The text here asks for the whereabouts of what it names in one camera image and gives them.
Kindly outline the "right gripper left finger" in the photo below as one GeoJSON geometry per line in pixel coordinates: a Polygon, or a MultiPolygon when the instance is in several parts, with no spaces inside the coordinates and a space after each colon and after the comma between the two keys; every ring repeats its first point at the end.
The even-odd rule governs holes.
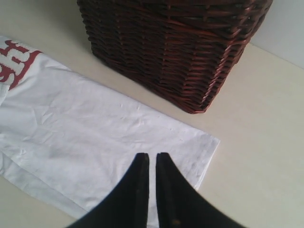
{"type": "Polygon", "coordinates": [[[145,228],[149,204],[149,156],[136,154],[115,188],[70,228],[145,228]]]}

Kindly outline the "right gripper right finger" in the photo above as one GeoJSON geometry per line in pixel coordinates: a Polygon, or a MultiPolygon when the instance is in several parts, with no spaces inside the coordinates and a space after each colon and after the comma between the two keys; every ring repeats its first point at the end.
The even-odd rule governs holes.
{"type": "Polygon", "coordinates": [[[168,153],[156,157],[156,202],[161,228],[241,228],[205,200],[168,153]]]}

